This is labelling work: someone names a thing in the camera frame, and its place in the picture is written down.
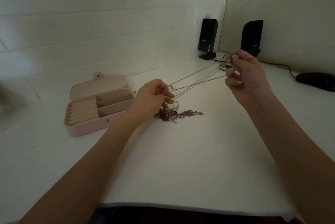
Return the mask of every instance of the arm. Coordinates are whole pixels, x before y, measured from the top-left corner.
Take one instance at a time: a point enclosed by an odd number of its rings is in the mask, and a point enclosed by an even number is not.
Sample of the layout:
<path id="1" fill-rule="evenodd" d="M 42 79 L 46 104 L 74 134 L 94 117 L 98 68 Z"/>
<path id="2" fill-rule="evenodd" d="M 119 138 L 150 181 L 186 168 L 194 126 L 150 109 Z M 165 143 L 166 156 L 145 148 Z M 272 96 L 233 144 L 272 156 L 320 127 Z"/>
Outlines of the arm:
<path id="1" fill-rule="evenodd" d="M 257 59 L 238 50 L 226 84 L 248 112 L 307 223 L 335 223 L 335 163 L 307 136 L 272 92 Z"/>
<path id="2" fill-rule="evenodd" d="M 174 95 L 161 80 L 140 88 L 132 106 L 99 141 L 26 213 L 19 224 L 88 223 L 111 172 L 133 131 Z"/>

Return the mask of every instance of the forearm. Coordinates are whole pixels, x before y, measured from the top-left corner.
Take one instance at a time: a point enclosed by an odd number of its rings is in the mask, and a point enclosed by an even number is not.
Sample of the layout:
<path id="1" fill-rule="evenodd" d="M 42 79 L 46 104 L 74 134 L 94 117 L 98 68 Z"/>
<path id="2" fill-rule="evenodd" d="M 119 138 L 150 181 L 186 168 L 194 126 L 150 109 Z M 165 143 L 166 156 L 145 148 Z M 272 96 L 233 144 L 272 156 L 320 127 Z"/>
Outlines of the forearm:
<path id="1" fill-rule="evenodd" d="M 125 112 L 19 223 L 87 223 L 137 126 L 133 116 Z"/>
<path id="2" fill-rule="evenodd" d="M 335 163 L 307 136 L 274 95 L 245 109 L 305 220 L 334 223 Z"/>

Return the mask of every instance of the right hand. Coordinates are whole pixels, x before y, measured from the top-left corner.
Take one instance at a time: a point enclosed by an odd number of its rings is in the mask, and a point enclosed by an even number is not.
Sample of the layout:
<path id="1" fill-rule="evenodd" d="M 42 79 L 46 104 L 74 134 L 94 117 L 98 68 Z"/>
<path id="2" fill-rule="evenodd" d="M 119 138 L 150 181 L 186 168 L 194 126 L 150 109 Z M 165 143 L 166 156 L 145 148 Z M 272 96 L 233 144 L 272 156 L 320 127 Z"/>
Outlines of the right hand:
<path id="1" fill-rule="evenodd" d="M 233 56 L 233 66 L 240 74 L 229 68 L 225 83 L 244 108 L 274 95 L 259 61 L 248 52 L 238 49 Z"/>

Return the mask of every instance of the left hand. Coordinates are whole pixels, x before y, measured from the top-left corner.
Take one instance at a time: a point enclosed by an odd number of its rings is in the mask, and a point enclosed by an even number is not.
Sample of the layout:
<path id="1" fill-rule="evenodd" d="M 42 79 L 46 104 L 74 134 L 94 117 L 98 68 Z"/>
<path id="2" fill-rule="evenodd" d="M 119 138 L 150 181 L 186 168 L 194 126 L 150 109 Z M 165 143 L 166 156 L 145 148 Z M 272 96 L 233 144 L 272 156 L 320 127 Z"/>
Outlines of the left hand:
<path id="1" fill-rule="evenodd" d="M 154 79 L 138 90 L 128 112 L 141 124 L 157 114 L 163 102 L 172 104 L 173 98 L 168 86 L 160 79 Z"/>

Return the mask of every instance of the speaker stand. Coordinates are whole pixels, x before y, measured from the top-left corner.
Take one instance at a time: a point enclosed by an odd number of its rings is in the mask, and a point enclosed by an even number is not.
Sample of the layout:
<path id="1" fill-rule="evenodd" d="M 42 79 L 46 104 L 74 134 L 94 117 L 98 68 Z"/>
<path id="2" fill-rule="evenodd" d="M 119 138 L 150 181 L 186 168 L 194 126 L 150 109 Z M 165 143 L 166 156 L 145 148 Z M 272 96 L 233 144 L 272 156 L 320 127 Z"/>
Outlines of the speaker stand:
<path id="1" fill-rule="evenodd" d="M 211 60 L 214 59 L 216 57 L 216 53 L 215 52 L 208 52 L 207 54 L 203 54 L 201 56 L 199 56 L 199 58 L 203 59 L 203 60 Z"/>

